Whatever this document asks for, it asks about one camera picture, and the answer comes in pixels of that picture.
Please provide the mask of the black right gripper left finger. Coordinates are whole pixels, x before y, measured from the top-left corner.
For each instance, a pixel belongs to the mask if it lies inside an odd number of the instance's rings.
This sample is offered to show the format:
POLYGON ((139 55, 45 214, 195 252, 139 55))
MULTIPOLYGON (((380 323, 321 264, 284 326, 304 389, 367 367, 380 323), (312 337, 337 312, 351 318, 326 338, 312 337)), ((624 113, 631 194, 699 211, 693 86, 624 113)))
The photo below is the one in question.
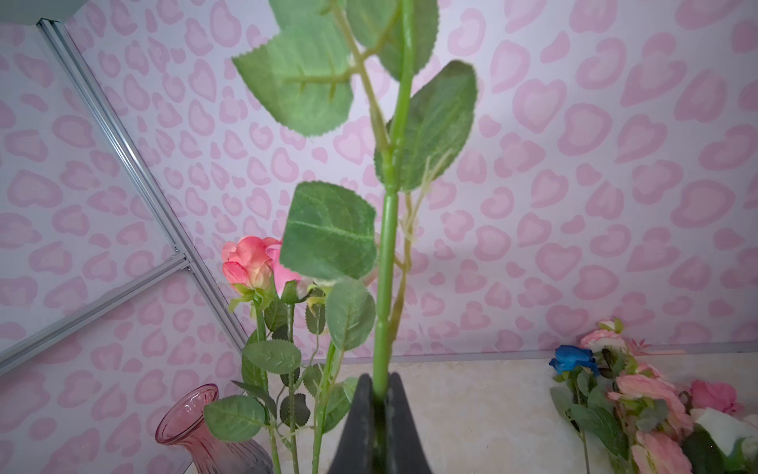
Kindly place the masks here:
POLYGON ((329 474, 371 474, 374 462, 375 409, 372 379, 358 381, 329 474))

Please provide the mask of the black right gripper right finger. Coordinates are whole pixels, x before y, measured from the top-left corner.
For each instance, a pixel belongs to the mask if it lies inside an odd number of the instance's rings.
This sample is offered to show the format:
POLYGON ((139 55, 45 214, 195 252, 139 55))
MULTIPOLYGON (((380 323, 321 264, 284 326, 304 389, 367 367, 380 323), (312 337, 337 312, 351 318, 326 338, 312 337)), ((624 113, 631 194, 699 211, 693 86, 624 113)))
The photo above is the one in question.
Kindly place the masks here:
POLYGON ((384 402, 384 472, 432 474, 399 373, 389 375, 384 402))

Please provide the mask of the blue artificial rose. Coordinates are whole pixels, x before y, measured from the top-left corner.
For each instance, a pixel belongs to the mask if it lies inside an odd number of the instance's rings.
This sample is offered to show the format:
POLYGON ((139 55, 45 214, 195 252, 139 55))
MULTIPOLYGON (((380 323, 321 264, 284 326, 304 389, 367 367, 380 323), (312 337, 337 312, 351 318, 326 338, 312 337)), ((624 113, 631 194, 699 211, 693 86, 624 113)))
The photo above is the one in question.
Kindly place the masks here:
POLYGON ((556 371, 553 379, 556 383, 562 383, 566 389, 551 390, 551 397, 558 413, 574 428, 582 441, 584 452, 585 472, 590 473, 590 462, 586 435, 580 424, 572 418, 570 407, 572 405, 586 405, 589 395, 589 378, 599 375, 598 365, 594 354, 589 349, 576 346, 560 345, 554 357, 550 360, 550 367, 556 371))

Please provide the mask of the magenta artificial rose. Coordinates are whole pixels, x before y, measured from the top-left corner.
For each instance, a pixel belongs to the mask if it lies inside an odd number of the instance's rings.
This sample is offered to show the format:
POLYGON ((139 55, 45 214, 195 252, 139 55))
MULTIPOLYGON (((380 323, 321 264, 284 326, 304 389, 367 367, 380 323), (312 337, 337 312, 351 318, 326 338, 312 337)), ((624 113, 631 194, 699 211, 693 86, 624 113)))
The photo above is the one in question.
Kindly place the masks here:
POLYGON ((221 442, 242 444, 266 433, 274 472, 282 472, 280 450, 301 471, 297 436, 308 426, 310 407, 299 392, 304 355, 295 343, 295 313, 309 284, 282 266, 281 242, 274 237, 243 237, 222 249, 222 272, 238 295, 229 308, 248 303, 256 328, 242 353, 239 395, 205 407, 205 422, 221 442))

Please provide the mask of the coral pink artificial rose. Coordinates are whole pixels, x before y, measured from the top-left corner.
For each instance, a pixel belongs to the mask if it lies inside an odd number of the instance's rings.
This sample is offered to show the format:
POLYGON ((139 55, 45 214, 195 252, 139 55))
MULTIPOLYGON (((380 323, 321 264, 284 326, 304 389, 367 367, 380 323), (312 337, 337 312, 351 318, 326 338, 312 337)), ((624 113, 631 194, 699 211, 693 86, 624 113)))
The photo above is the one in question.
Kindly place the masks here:
POLYGON ((349 118, 353 83, 368 100, 382 207, 338 185, 298 185, 280 264, 338 290, 377 272, 373 394, 383 400, 402 313, 396 238, 413 236, 422 198, 471 134, 477 74, 471 64, 452 60, 414 88, 439 31, 434 1, 274 1, 270 8, 280 30, 233 64, 278 124, 321 136, 349 118))

